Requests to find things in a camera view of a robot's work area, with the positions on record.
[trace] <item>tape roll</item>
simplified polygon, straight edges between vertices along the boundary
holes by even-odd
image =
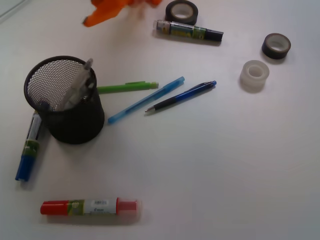
[[[271,59],[283,59],[291,48],[290,40],[279,33],[271,33],[265,37],[262,52]]]
[[[180,24],[195,25],[198,19],[198,8],[187,0],[175,0],[165,8],[165,20]]]
[[[258,88],[265,84],[269,74],[269,68],[265,63],[251,60],[244,64],[240,78],[247,86]]]

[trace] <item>black marker cap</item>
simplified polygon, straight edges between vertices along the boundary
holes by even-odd
[[[221,42],[223,35],[224,33],[222,31],[214,31],[214,30],[206,29],[204,34],[204,39]]]

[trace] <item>blue marker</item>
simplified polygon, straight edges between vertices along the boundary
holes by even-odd
[[[29,180],[32,168],[37,158],[38,149],[40,147],[38,136],[41,128],[41,122],[39,114],[35,111],[24,143],[19,168],[15,176],[15,180],[17,181],[27,182]]]
[[[201,83],[201,84],[189,89],[188,91],[185,91],[177,96],[170,97],[167,100],[164,100],[162,102],[157,103],[156,105],[154,105],[152,107],[149,107],[147,110],[145,110],[145,112],[146,113],[153,112],[153,111],[162,109],[164,107],[170,106],[172,104],[175,104],[177,102],[180,102],[184,99],[191,98],[192,96],[194,96],[198,93],[201,93],[201,92],[208,90],[208,89],[212,89],[216,84],[217,84],[216,81],[208,81],[208,82]]]
[[[184,84],[185,78],[182,76],[178,78],[177,80],[174,80],[173,82],[170,82],[169,84],[165,85],[163,88],[159,89],[158,91],[152,93],[151,95],[145,97],[144,99],[138,101],[137,103],[131,105],[130,107],[126,108],[125,110],[117,113],[116,115],[110,117],[108,119],[109,124],[114,124],[119,119],[123,118],[124,116],[132,113],[133,111],[149,104],[152,101],[155,101],[167,93],[171,92],[172,90],[176,89],[180,85]]]

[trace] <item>red marker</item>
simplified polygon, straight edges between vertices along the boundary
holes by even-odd
[[[43,202],[42,215],[90,216],[90,215],[133,215],[141,211],[141,202],[123,198],[63,200]]]

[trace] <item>mesh pencil cup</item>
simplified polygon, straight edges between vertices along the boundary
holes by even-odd
[[[36,65],[26,77],[24,96],[40,115],[43,124],[57,140],[83,144],[96,137],[104,126],[105,113],[97,91],[94,70],[93,88],[75,107],[55,111],[73,78],[85,62],[72,56],[55,56]]]

